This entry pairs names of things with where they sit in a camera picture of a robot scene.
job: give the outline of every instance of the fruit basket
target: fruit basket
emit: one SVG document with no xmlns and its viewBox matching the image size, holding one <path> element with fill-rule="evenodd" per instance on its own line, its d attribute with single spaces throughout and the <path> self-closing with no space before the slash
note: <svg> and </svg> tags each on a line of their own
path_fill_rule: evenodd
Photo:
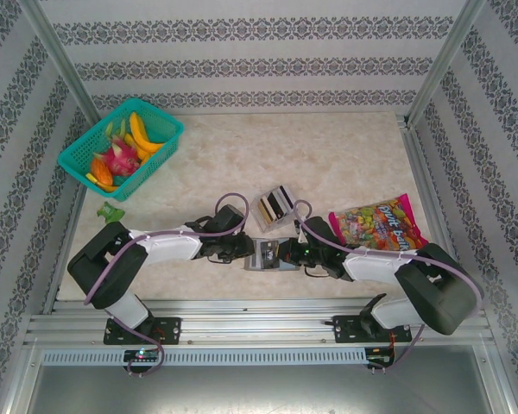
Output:
<svg viewBox="0 0 518 414">
<path fill-rule="evenodd" d="M 113 123 L 113 131 L 121 128 L 123 119 L 128 124 L 130 114 L 136 112 L 144 123 L 149 141 L 154 143 L 164 143 L 149 160 L 141 165 L 132 173 L 115 191 L 107 192 L 99 186 L 93 184 L 86 174 L 90 172 L 94 153 L 102 153 L 111 146 L 105 130 Z M 131 98 L 108 116 L 94 125 L 89 131 L 83 134 L 78 140 L 66 148 L 58 158 L 58 163 L 65 170 L 98 194 L 115 198 L 117 201 L 126 200 L 157 168 L 167 161 L 179 147 L 179 138 L 184 127 L 182 123 L 172 116 L 159 110 L 154 105 L 146 103 L 140 99 Z"/>
</svg>

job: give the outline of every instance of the colorful candy package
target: colorful candy package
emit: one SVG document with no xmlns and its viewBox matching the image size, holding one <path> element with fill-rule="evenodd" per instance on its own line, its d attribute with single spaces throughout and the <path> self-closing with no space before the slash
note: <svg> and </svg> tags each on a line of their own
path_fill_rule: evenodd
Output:
<svg viewBox="0 0 518 414">
<path fill-rule="evenodd" d="M 407 194 L 381 203 L 330 213 L 328 218 L 343 244 L 360 244 L 378 250 L 410 250 L 428 243 L 416 226 Z"/>
</svg>

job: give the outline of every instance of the vent grille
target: vent grille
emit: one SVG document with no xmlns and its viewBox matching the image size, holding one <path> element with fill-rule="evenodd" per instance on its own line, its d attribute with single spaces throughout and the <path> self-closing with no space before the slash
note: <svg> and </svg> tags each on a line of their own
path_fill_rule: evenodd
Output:
<svg viewBox="0 0 518 414">
<path fill-rule="evenodd" d="M 299 349 L 165 349 L 164 365 L 188 366 L 261 366 L 261 365 L 337 365 L 364 364 L 364 348 Z M 126 365 L 124 350 L 61 349 L 48 350 L 43 366 L 106 367 Z M 135 362 L 134 366 L 154 365 Z"/>
</svg>

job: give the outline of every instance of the cable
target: cable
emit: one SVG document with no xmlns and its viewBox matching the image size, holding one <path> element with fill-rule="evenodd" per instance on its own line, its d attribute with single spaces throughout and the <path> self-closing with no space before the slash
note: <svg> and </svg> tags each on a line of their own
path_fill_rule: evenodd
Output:
<svg viewBox="0 0 518 414">
<path fill-rule="evenodd" d="M 402 252 L 392 252 L 392 251 L 383 251 L 383 250 L 366 250 L 366 251 L 365 250 L 361 250 L 360 252 L 357 252 L 357 251 L 355 251 L 353 249 L 345 248 L 344 246 L 340 246 L 339 244 L 336 244 L 336 243 L 333 243 L 333 242 L 331 242 L 329 240 L 326 240 L 321 235 L 317 235 L 314 231 L 312 231 L 305 224 L 305 220 L 303 220 L 300 217 L 300 215 L 298 214 L 298 211 L 297 211 L 298 204 L 305 204 L 309 208 L 309 211 L 308 211 L 308 213 L 306 215 L 306 219 L 309 216 L 311 216 L 311 213 L 313 212 L 313 207 L 306 200 L 297 200 L 294 203 L 295 217 L 297 218 L 298 222 L 300 222 L 300 224 L 303 227 L 303 229 L 305 229 L 307 231 L 307 233 L 312 235 L 315 239 L 317 239 L 317 240 L 327 244 L 328 246 L 331 246 L 333 248 L 337 248 L 338 250 L 341 250 L 343 252 L 355 254 L 355 255 L 358 255 L 358 256 L 366 256 L 367 254 L 368 254 L 368 256 L 378 256 L 378 257 L 385 257 L 385 258 L 387 258 L 387 257 L 394 258 L 396 256 L 399 256 L 400 259 L 423 261 L 424 263 L 428 263 L 430 265 L 434 265 L 434 266 L 440 267 L 440 268 L 446 270 L 447 272 L 453 274 L 458 279 L 461 279 L 463 282 L 465 282 L 466 285 L 468 285 L 468 287 L 470 287 L 472 289 L 472 292 L 474 293 L 474 296 L 476 297 L 476 307 L 474 308 L 474 310 L 470 313 L 470 315 L 468 317 L 474 317 L 482 309 L 482 305 L 483 305 L 482 304 L 482 294 L 477 289 L 477 286 L 474 284 L 474 282 L 472 282 L 470 280 L 470 278 L 468 276 L 466 276 L 465 274 L 463 274 L 459 270 L 455 269 L 454 267 L 451 267 L 451 266 L 449 266 L 449 265 L 447 265 L 445 263 L 442 263 L 442 262 L 440 262 L 438 260 L 429 259 L 427 257 L 418 256 L 416 254 L 406 254 L 406 253 L 402 253 Z"/>
<path fill-rule="evenodd" d="M 231 197 L 231 196 L 240 197 L 243 200 L 243 203 L 245 204 L 245 212 L 243 214 L 243 219 L 236 227 L 234 227 L 233 229 L 230 229 L 230 230 L 222 231 L 220 233 L 196 233 L 196 232 L 193 232 L 193 231 L 162 230 L 162 231 L 149 232 L 149 233 L 146 233 L 145 235 L 139 235 L 138 237 L 132 239 L 131 241 L 128 241 L 127 244 L 125 244 L 121 249 L 119 249 L 117 254 L 115 256 L 113 256 L 113 259 L 111 259 L 110 263 L 105 267 L 103 272 L 99 275 L 98 279 L 96 280 L 96 282 L 92 286 L 91 290 L 86 295 L 84 304 L 88 305 L 92 301 L 92 297 L 96 294 L 96 291 L 99 289 L 99 287 L 102 285 L 102 283 L 104 283 L 105 278 L 107 277 L 107 275 L 109 274 L 109 272 L 111 271 L 113 266 L 115 266 L 115 264 L 117 263 L 119 258 L 131 246 L 135 245 L 136 243 L 138 243 L 138 242 L 140 242 L 142 240 L 146 240 L 146 239 L 149 239 L 149 238 L 152 238 L 152 237 L 157 237 L 157 236 L 160 236 L 160 235 L 179 235 L 179 236 L 193 235 L 193 236 L 197 236 L 197 237 L 221 237 L 223 235 L 231 235 L 235 231 L 237 231 L 239 229 L 242 229 L 243 226 L 245 225 L 246 220 L 248 219 L 248 215 L 250 214 L 250 204 L 248 203 L 248 200 L 246 199 L 246 197 L 244 197 L 242 194 L 239 194 L 237 192 L 228 192 L 228 193 L 224 194 L 217 201 L 217 203 L 215 204 L 215 214 L 218 213 L 218 207 L 221 204 L 221 202 L 225 198 Z M 104 309 L 104 311 L 106 313 L 108 313 L 110 315 L 110 317 L 113 319 L 113 321 L 115 323 L 117 323 L 121 328 L 123 328 L 126 331 L 130 332 L 132 335 L 138 336 L 139 338 L 143 339 L 144 341 L 148 341 L 149 343 L 155 345 L 158 348 L 158 350 L 160 351 L 160 354 L 161 354 L 160 361 L 156 365 L 151 367 L 145 373 L 134 373 L 134 372 L 130 371 L 130 367 L 132 366 L 132 363 L 134 362 L 134 360 L 131 360 L 129 362 L 129 365 L 127 366 L 127 371 L 129 372 L 129 375 L 131 377 L 132 376 L 138 376 L 138 377 L 141 378 L 141 377 L 144 377 L 146 375 L 150 375 L 151 373 L 154 373 L 159 368 L 161 368 L 161 366 L 163 365 L 163 362 L 165 361 L 165 349 L 163 348 L 163 346 L 158 341 L 156 341 L 155 339 L 150 338 L 149 336 L 145 336 L 144 334 L 141 334 L 140 332 L 137 332 L 136 330 L 130 328 L 129 326 L 124 324 L 121 320 L 119 320 L 116 317 L 114 317 L 106 309 Z"/>
</svg>

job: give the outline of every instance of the enclosure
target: enclosure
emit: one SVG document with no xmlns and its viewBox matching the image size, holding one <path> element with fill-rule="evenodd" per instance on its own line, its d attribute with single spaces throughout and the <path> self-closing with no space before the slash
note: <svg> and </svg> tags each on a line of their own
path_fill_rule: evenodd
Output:
<svg viewBox="0 0 518 414">
<path fill-rule="evenodd" d="M 280 184 L 324 218 L 407 193 L 483 311 L 372 375 L 325 321 L 388 285 L 163 262 L 131 289 L 182 318 L 180 343 L 154 378 L 127 377 L 66 271 L 104 198 L 57 160 L 131 97 L 185 131 L 109 200 L 127 228 Z M 112 410 L 518 412 L 518 0 L 0 0 L 0 412 Z"/>
</svg>

